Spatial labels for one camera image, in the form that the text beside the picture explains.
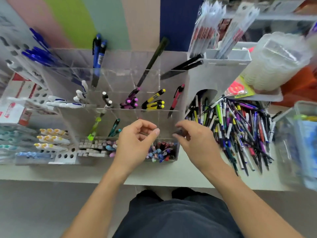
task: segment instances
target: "red pen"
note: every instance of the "red pen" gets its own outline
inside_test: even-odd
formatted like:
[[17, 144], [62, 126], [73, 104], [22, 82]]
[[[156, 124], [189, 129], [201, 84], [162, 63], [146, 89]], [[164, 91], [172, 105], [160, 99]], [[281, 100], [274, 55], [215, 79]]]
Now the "red pen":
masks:
[[179, 99], [179, 96], [180, 94], [184, 91], [184, 88], [185, 88], [185, 84], [183, 84], [182, 86], [179, 86], [175, 92], [175, 95], [174, 95], [174, 100], [172, 102], [172, 106], [170, 108], [170, 111], [168, 112], [168, 115], [167, 115], [167, 118], [169, 118], [170, 116], [172, 116], [173, 114], [173, 110], [174, 108], [176, 107], [176, 104], [178, 102], [178, 99]]

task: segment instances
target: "green stripe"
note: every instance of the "green stripe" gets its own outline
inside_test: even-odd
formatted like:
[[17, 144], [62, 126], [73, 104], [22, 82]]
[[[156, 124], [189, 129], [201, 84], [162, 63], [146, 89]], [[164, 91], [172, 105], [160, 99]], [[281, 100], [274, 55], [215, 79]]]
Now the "green stripe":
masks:
[[121, 0], [83, 0], [109, 49], [131, 50]]
[[92, 48], [97, 31], [82, 0], [44, 0], [76, 48]]

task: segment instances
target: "right hand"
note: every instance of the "right hand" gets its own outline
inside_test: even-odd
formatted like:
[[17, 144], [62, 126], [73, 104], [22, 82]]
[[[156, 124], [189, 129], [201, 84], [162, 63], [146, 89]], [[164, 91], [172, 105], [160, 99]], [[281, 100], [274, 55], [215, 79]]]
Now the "right hand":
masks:
[[189, 120], [179, 121], [175, 126], [185, 130], [186, 138], [177, 134], [173, 134], [173, 136], [178, 139], [190, 161], [202, 173], [223, 170], [223, 167], [228, 167], [222, 159], [219, 146], [208, 127]]

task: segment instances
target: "left hand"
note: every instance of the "left hand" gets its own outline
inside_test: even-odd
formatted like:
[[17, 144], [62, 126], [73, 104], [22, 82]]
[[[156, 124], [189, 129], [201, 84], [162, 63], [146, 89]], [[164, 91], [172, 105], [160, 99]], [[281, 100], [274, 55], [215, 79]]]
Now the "left hand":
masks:
[[123, 172], [122, 175], [129, 176], [145, 160], [159, 132], [155, 124], [142, 119], [124, 127], [119, 135], [112, 166]]

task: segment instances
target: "forearm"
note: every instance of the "forearm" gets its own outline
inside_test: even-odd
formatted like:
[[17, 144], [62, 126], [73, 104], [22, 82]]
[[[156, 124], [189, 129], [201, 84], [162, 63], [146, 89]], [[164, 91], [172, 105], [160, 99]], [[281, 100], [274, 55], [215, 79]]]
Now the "forearm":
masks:
[[106, 237], [114, 200], [125, 179], [111, 166], [62, 238]]
[[228, 165], [218, 174], [204, 172], [204, 175], [222, 195], [245, 237], [302, 237], [244, 184]]

